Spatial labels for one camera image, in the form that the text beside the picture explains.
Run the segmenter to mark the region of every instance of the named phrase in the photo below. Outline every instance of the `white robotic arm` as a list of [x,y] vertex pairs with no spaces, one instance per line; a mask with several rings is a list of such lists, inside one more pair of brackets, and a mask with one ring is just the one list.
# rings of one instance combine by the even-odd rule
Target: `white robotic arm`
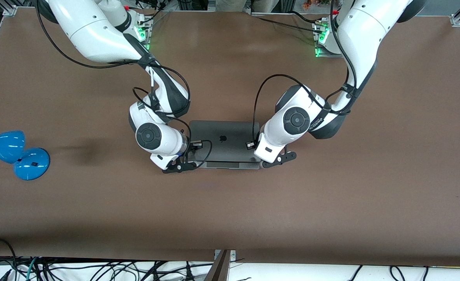
[[146,70],[158,88],[130,107],[130,125],[137,143],[152,153],[150,159],[161,169],[184,153],[188,139],[166,125],[170,117],[187,113],[190,96],[138,40],[137,23],[144,16],[128,12],[119,0],[45,0],[75,48],[93,62],[132,59]]
[[[335,135],[376,67],[377,50],[382,39],[411,2],[357,0],[348,12],[345,13],[347,9],[342,8],[338,16],[344,18],[337,28],[337,37],[344,50],[344,59],[353,66],[354,73],[348,68],[348,80],[332,105],[314,92],[309,95],[301,86],[288,89],[278,100],[275,115],[261,128],[254,154],[273,163],[286,144],[306,132],[316,139],[328,139]],[[326,48],[332,46],[330,39],[336,42],[332,32],[325,40]],[[329,50],[342,53],[340,48],[331,47]]]

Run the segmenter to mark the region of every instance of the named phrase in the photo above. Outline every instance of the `laptop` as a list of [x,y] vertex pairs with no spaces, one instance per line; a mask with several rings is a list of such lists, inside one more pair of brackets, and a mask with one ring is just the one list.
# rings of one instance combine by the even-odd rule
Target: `laptop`
[[[260,158],[254,150],[247,150],[246,142],[252,140],[252,122],[238,121],[191,121],[192,140],[212,141],[212,151],[201,168],[207,169],[259,169]],[[259,123],[254,125],[254,135],[259,132]],[[200,164],[209,153],[211,144],[203,142],[203,148],[192,151],[189,161]]]

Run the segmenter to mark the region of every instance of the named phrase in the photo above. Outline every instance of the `brown tabletop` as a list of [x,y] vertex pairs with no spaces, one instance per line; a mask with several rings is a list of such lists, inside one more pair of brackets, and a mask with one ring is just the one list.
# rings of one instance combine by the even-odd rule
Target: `brown tabletop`
[[[275,73],[324,97],[346,75],[342,59],[315,57],[309,32],[243,13],[170,13],[151,52],[189,82],[185,121],[251,121],[257,89]],[[0,133],[23,130],[28,147],[51,156],[29,182],[0,162],[0,237],[18,255],[210,260],[237,249],[259,262],[460,265],[460,28],[448,18],[396,25],[339,133],[305,135],[289,146],[297,160],[272,169],[162,174],[128,124],[131,88],[149,81],[139,66],[66,60],[34,9],[4,19]],[[265,85],[260,123],[291,85]]]

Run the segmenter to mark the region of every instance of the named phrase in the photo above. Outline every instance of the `white floor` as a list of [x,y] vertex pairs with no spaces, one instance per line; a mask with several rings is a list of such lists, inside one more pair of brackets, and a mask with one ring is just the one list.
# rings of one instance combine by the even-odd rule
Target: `white floor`
[[[58,266],[65,267],[84,267],[87,265],[103,265],[104,263],[70,263]],[[140,270],[148,270],[153,263],[137,263]],[[185,267],[184,261],[169,262],[159,270],[170,271],[173,269]],[[352,276],[357,265],[289,265],[274,263],[232,263],[228,276],[228,281],[242,281],[250,277],[249,281],[348,281]],[[0,265],[0,278],[10,269],[9,265]],[[209,271],[210,267],[194,267],[192,273],[194,276],[201,276]],[[424,275],[424,268],[419,267],[400,267],[406,281],[421,281]],[[53,273],[64,281],[89,281],[98,268],[82,270],[54,270]],[[100,281],[109,281],[112,277],[112,271],[103,276]],[[164,281],[183,280],[181,274],[170,274],[164,277]],[[9,281],[14,280],[14,273],[10,274]],[[23,281],[25,278],[19,274],[18,280]],[[116,281],[134,281],[133,274],[122,272],[115,278]],[[389,267],[382,266],[364,266],[358,273],[355,281],[392,281],[389,273]],[[431,267],[429,269],[426,281],[460,281],[460,269],[444,269]]]

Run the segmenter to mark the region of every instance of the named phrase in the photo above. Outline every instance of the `blue desk lamp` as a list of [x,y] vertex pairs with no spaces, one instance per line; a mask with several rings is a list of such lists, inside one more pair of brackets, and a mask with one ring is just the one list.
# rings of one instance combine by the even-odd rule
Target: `blue desk lamp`
[[25,135],[22,131],[0,133],[0,160],[13,164],[14,174],[23,180],[35,180],[46,172],[50,155],[41,148],[23,150]]

